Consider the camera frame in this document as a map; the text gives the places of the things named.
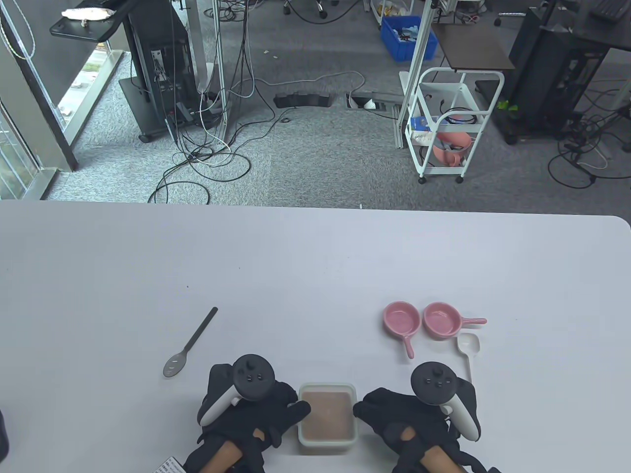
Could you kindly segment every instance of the pink bowl handle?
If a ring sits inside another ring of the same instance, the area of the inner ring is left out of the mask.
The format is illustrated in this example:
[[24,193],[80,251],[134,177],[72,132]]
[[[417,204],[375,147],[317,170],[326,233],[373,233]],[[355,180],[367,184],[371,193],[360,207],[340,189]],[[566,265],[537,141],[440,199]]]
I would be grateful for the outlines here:
[[463,325],[484,325],[487,322],[485,318],[464,318]]
[[405,351],[408,352],[409,359],[414,358],[414,350],[412,349],[412,343],[410,343],[411,337],[403,337],[403,343],[405,344]]

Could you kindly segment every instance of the white shelf cart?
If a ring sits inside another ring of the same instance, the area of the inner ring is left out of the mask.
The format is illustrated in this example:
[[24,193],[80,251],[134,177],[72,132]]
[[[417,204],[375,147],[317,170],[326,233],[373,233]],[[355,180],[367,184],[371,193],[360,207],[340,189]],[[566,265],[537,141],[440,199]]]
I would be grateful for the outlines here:
[[[436,83],[425,81],[424,79],[436,72],[452,72],[460,74],[459,82],[455,83]],[[467,74],[476,75],[491,75],[493,78],[499,79],[499,84],[493,97],[492,102],[488,108],[480,108],[480,105],[475,100],[469,86],[465,83]],[[408,72],[401,71],[399,74],[401,80],[401,86],[403,91],[406,91],[408,86]],[[457,175],[456,182],[461,183],[464,179],[464,174],[467,172],[471,160],[475,154],[475,151],[480,142],[484,130],[487,126],[488,120],[491,116],[491,112],[495,110],[495,104],[500,96],[500,92],[504,87],[504,75],[497,71],[454,71],[450,67],[431,67],[423,72],[420,76],[419,82],[412,92],[410,100],[408,100],[408,120],[403,129],[405,139],[408,143],[412,160],[416,166],[420,184],[426,182],[426,175],[431,174],[451,174]],[[444,108],[449,110],[454,107],[462,107],[467,110],[452,110],[441,113],[440,109]],[[477,117],[478,121],[475,124],[451,124],[446,122],[446,118],[460,115],[469,117],[471,115]],[[427,126],[430,129],[431,142],[429,146],[421,146],[412,140],[412,117],[425,117],[427,120]],[[433,145],[436,141],[436,135],[439,132],[465,132],[472,138],[472,145],[468,150],[467,155],[459,166],[446,166],[434,160],[430,163],[432,158]]]

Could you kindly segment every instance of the pink ceramic pan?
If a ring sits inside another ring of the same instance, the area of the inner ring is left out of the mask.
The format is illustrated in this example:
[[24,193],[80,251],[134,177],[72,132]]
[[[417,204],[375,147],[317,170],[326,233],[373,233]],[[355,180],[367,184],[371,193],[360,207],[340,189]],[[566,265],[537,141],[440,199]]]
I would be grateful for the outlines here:
[[391,303],[384,309],[384,325],[392,335],[403,340],[408,356],[414,358],[410,339],[421,328],[421,315],[416,307],[403,301]]
[[423,311],[425,330],[438,339],[453,337],[463,325],[483,325],[486,322],[485,318],[464,318],[454,307],[444,302],[433,302]]

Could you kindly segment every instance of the black spoon handle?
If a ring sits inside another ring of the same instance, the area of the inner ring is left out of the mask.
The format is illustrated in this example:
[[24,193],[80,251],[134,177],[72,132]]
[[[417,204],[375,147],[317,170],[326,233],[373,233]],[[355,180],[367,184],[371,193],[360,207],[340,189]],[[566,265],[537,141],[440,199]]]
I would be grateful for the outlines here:
[[189,340],[189,342],[186,344],[186,346],[184,347],[184,352],[188,353],[188,351],[193,348],[193,345],[195,345],[195,342],[197,341],[197,339],[199,338],[199,336],[202,334],[202,332],[204,331],[204,329],[208,326],[208,324],[210,323],[210,321],[213,319],[213,317],[215,316],[215,314],[217,313],[219,309],[217,309],[217,307],[213,307],[210,312],[208,312],[208,315],[206,316],[206,318],[204,319],[204,322],[201,323],[201,325],[198,327],[197,330],[195,330],[195,333],[193,334],[193,336],[191,337],[191,339]]

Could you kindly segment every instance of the blue storage bin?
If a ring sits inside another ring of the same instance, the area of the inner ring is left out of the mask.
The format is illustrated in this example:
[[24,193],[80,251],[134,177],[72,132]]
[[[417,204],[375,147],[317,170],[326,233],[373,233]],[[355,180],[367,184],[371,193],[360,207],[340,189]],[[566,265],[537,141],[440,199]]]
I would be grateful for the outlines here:
[[[384,16],[381,22],[381,40],[386,45],[390,55],[396,62],[411,61],[414,55],[416,41],[400,41],[397,30],[409,28],[411,26],[421,26],[420,16]],[[433,31],[427,40],[424,61],[431,61],[436,55],[438,40]]]

